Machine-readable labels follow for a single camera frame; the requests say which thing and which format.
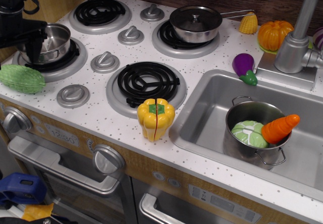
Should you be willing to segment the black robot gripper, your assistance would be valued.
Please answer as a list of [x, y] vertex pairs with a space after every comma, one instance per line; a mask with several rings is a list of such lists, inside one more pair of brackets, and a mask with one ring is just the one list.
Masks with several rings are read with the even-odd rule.
[[38, 61], [42, 43], [47, 38], [45, 21], [27, 20], [3, 23], [1, 21], [1, 48], [26, 45], [26, 53], [31, 63]]

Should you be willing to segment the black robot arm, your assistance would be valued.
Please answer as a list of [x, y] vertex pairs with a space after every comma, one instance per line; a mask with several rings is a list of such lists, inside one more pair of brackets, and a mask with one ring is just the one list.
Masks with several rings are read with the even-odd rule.
[[32, 15], [38, 11], [38, 0], [1, 0], [1, 48], [23, 44], [31, 63], [38, 61], [47, 39], [47, 23], [24, 19], [23, 13]]

